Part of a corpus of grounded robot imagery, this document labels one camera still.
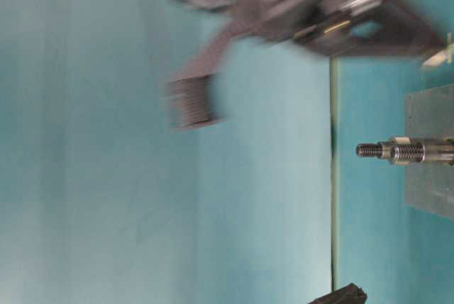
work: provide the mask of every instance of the threaded rod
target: threaded rod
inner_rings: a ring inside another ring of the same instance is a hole
[[[396,162],[422,162],[424,159],[424,146],[421,143],[395,145],[391,149],[391,158]]]
[[[356,147],[356,155],[359,157],[381,157],[383,147],[373,143],[362,143]]]

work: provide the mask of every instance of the black object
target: black object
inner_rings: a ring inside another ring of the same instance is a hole
[[[427,59],[445,49],[444,40],[402,0],[183,1],[200,9],[228,12],[231,22],[175,77],[175,81],[209,79],[231,40],[241,36],[258,36],[274,43],[291,40],[328,57],[422,56]],[[373,31],[358,33],[358,28],[367,24],[373,25]],[[199,104],[209,107],[203,100]],[[211,123],[210,120],[182,123],[182,126]]]
[[[345,288],[334,291],[329,295],[320,297],[309,304],[364,304],[367,295],[355,284],[350,284]]]

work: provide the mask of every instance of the teal wall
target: teal wall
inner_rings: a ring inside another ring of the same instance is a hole
[[[204,21],[205,36],[218,23]],[[236,43],[200,132],[197,303],[306,303],[331,290],[328,60]]]
[[[198,138],[160,89],[199,20],[140,2],[0,0],[2,303],[194,302]]]
[[[211,19],[170,0],[0,6],[0,302],[330,291],[327,60],[238,44],[216,82],[226,122],[179,132],[164,82]]]
[[[446,34],[454,0],[410,0]],[[404,170],[355,156],[355,146],[404,134],[404,95],[453,83],[452,66],[339,60],[336,287],[364,287],[370,304],[452,303],[454,222],[404,203]]]

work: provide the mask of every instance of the metal shaft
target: metal shaft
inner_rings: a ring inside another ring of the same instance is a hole
[[[387,159],[391,164],[440,163],[454,165],[454,142],[451,140],[392,137],[388,142],[362,143],[357,146],[359,157]]]

